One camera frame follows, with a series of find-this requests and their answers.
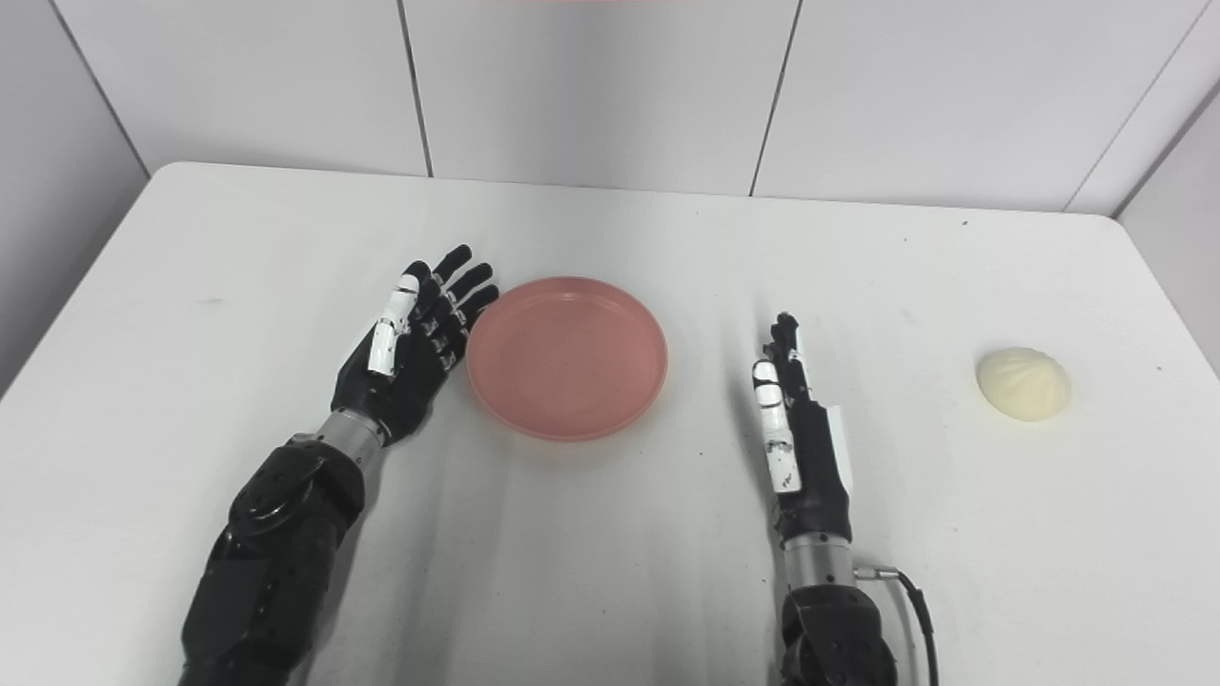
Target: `robotic finger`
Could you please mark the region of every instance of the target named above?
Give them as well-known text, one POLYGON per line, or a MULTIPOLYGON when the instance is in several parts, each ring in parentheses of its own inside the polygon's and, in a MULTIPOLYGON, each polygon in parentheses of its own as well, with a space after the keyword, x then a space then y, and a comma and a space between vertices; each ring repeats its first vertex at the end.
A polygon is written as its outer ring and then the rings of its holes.
POLYGON ((429 336, 432 345, 440 355, 447 371, 461 361, 462 355, 466 354, 466 342, 475 327, 475 321, 499 297, 499 288, 486 286, 466 298, 444 322, 432 330, 429 336))
POLYGON ((461 275, 453 286, 442 292, 427 310, 421 310, 420 328, 423 333, 432 333, 440 326, 449 315, 454 314, 458 304, 471 291, 492 278, 492 265, 482 262, 461 275))
POLYGON ((462 243, 440 260, 440 264, 433 270, 432 277, 420 286, 420 298, 416 300, 415 309, 411 310, 411 321, 418 321, 432 309, 437 298, 440 298, 445 282, 453 278, 453 275, 468 262, 472 256, 473 253, 471 253, 470 245, 462 243))
POLYGON ((373 338, 368 349, 368 371, 382 376, 394 376, 394 359, 398 339, 407 333, 406 317, 415 309, 420 284, 428 281, 431 272, 423 260, 411 262, 398 286, 389 295, 381 319, 373 325, 373 338))

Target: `white table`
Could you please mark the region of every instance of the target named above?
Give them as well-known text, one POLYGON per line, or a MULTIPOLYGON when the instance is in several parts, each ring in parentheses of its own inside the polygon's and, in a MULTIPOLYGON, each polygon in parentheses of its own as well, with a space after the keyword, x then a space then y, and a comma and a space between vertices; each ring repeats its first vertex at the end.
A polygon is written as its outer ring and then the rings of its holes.
MULTIPOLYGON (((0 684, 176 682, 229 499, 326 416, 399 270, 461 240, 503 287, 636 294, 669 380, 555 444, 460 370, 373 472, 310 684, 773 682, 748 378, 781 309, 844 406, 856 551, 927 588, 946 684, 1211 673, 1220 383, 1110 220, 177 164, 0 403, 0 684), (975 361, 1009 344, 1064 363, 1064 415, 986 404, 975 361)), ((921 681, 900 597, 867 588, 921 681)))

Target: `black forearm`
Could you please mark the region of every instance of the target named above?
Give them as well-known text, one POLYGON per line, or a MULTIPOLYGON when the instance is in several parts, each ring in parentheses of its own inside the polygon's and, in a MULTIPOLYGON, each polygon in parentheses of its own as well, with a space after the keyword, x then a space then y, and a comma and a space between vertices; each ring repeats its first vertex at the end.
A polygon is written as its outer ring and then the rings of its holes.
POLYGON ((356 460, 318 438, 277 448, 234 499, 183 626, 182 686, 279 686, 311 648, 364 510, 356 460))
POLYGON ((839 478, 826 409, 800 398, 788 410, 793 438, 800 450, 797 463, 803 487, 780 493, 775 529, 781 541, 811 532, 825 532, 852 541, 847 488, 839 478))

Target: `cable connector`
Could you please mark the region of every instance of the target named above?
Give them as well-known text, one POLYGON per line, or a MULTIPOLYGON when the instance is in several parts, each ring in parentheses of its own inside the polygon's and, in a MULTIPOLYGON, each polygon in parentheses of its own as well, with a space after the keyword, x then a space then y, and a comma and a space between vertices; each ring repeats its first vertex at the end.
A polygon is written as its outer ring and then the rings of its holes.
POLYGON ((858 566, 855 568, 856 581, 898 581, 902 572, 893 566, 858 566))
POLYGON ((932 638, 932 613, 927 609, 927 601, 924 599, 924 591, 915 586, 909 576, 903 574, 897 566, 871 566, 861 565, 853 570, 856 581, 898 581, 906 590, 906 598, 915 609, 915 619, 919 620, 920 632, 924 634, 924 646, 927 648, 927 682, 928 686, 939 686, 941 666, 936 658, 936 641, 932 638))

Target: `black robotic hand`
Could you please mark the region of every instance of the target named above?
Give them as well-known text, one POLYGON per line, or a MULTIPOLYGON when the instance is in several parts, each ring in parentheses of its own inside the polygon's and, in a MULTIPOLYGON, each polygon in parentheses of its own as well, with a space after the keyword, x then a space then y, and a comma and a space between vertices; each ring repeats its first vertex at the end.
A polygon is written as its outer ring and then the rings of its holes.
POLYGON ((850 468, 837 410, 810 393, 797 320, 771 326, 766 359, 754 365, 767 469, 776 492, 776 531, 788 594, 780 631, 783 686, 894 686, 894 660, 881 615, 855 587, 850 468))
POLYGON ((420 427, 449 371, 466 354, 475 320, 499 297, 495 286, 479 288, 492 278, 487 262, 448 283, 470 259, 470 248, 459 245, 434 271, 423 261, 411 264, 382 317, 339 370, 331 409, 373 420, 386 446, 420 427))
POLYGON ((339 371, 331 416, 276 448, 233 499, 182 629, 181 686, 282 686, 311 649, 334 557, 365 508, 364 470, 415 432, 499 295, 460 245, 407 267, 339 371))

